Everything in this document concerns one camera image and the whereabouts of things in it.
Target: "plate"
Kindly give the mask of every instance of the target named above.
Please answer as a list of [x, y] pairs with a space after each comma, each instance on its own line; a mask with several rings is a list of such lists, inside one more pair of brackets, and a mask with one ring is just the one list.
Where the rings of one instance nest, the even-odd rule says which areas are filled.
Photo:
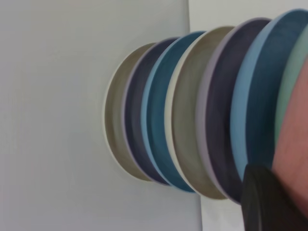
[[250, 46], [234, 86], [231, 147], [241, 179], [247, 163], [271, 168], [278, 90], [308, 12], [292, 10], [268, 23]]
[[170, 78], [186, 49], [204, 32], [194, 32], [173, 42], [155, 63], [146, 83], [142, 107], [143, 141], [156, 170], [178, 189], [193, 192], [174, 166], [170, 157], [164, 125], [164, 109]]
[[102, 111], [103, 133], [113, 158], [128, 174], [140, 180], [146, 181], [150, 180], [136, 166], [125, 144], [123, 130], [121, 127], [121, 100], [123, 90], [134, 65], [153, 45], [154, 43], [150, 43], [136, 49], [118, 66], [109, 81]]
[[242, 181], [230, 142], [233, 88], [242, 61], [259, 32], [270, 19], [256, 18], [230, 31], [208, 61], [199, 87], [196, 107], [197, 143], [203, 164], [215, 186], [240, 203]]
[[278, 141], [285, 110], [287, 109], [297, 76], [308, 55], [308, 26], [298, 38], [285, 67], [278, 93], [276, 119], [275, 119], [275, 143]]
[[225, 199], [209, 178], [197, 148], [195, 108], [201, 78], [215, 48], [233, 27], [200, 36], [181, 57], [171, 77], [165, 105], [168, 149], [183, 179], [200, 195]]
[[152, 46], [138, 60], [130, 73], [122, 100], [122, 128], [128, 151], [143, 173], [153, 181], [168, 184], [157, 172], [145, 149], [141, 133], [141, 101], [149, 74], [160, 55], [177, 38], [169, 38]]

